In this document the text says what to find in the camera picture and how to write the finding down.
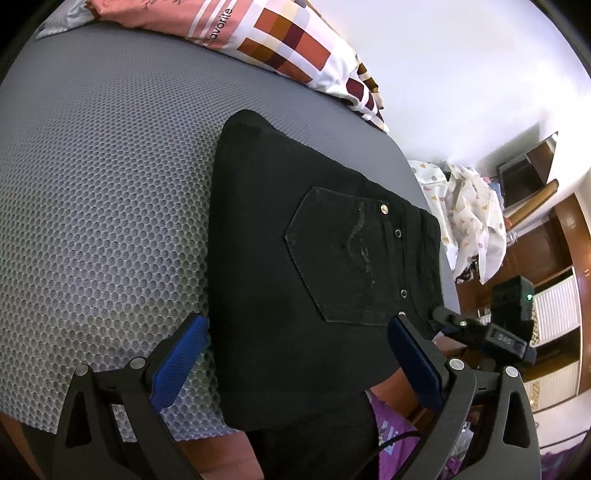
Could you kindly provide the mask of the white patterned cloth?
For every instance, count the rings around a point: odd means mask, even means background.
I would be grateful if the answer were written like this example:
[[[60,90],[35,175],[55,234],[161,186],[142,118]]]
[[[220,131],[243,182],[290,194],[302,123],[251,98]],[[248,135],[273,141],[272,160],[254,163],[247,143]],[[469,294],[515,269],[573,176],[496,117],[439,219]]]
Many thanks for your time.
[[[438,219],[444,251],[458,279],[471,267],[486,284],[500,270],[507,251],[505,217],[497,193],[471,167],[446,169],[411,160],[431,213]]]

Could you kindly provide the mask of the wooden shelf cabinet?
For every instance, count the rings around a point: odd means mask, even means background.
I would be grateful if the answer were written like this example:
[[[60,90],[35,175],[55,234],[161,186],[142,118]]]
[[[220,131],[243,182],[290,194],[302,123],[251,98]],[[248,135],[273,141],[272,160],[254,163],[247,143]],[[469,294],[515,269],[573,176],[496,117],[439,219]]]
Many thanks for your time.
[[[534,286],[534,365],[522,371],[531,407],[541,412],[590,386],[590,231],[566,177],[572,156],[555,132],[496,171],[511,226],[500,270],[486,284],[458,285],[461,311],[490,317],[494,288],[517,276]]]

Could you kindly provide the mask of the black denim pants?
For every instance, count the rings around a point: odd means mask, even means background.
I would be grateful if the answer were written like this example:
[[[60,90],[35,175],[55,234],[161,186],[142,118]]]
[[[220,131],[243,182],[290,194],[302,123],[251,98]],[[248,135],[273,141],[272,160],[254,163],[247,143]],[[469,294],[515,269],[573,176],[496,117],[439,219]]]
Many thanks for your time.
[[[208,222],[208,315],[232,428],[286,424],[381,383],[387,326],[436,335],[438,220],[256,112],[222,127]]]

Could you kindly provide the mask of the purple printed shirt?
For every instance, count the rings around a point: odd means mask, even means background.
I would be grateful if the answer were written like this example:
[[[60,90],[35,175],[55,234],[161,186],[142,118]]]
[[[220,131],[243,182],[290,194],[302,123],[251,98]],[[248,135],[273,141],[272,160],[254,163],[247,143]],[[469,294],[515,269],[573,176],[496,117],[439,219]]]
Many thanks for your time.
[[[419,443],[419,435],[407,436],[409,432],[417,432],[414,425],[388,403],[381,400],[375,393],[367,391],[378,427],[379,447],[378,478],[389,480],[404,465]],[[567,436],[567,432],[560,434],[558,442],[548,444],[542,448],[541,465],[542,479],[557,479],[567,468],[567,464],[574,458],[577,449],[583,442],[583,435],[587,434],[587,427],[578,435]]]

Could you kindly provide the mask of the grey mesh mattress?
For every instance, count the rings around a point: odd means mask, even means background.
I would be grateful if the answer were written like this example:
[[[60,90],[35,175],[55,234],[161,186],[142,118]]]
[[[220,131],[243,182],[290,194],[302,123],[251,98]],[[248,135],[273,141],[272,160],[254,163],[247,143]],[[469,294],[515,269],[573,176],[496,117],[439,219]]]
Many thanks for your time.
[[[55,433],[75,368],[117,369],[207,311],[214,152],[256,111],[418,207],[394,140],[332,97],[106,22],[29,41],[1,85],[1,410]]]

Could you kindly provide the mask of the pink checkered pillow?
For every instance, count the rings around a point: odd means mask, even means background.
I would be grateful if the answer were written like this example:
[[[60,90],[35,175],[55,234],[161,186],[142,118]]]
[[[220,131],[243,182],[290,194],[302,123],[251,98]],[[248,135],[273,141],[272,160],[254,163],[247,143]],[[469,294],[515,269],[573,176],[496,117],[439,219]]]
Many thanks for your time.
[[[183,38],[339,99],[382,131],[379,87],[355,49],[306,1],[65,1],[39,38],[92,21]]]

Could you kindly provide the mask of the black trousers on legs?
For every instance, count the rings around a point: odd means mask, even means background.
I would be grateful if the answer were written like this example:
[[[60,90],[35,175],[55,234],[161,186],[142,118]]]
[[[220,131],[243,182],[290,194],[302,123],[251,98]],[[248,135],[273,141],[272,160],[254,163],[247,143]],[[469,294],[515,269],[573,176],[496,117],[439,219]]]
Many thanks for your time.
[[[367,395],[246,433],[266,479],[377,479],[379,434]]]

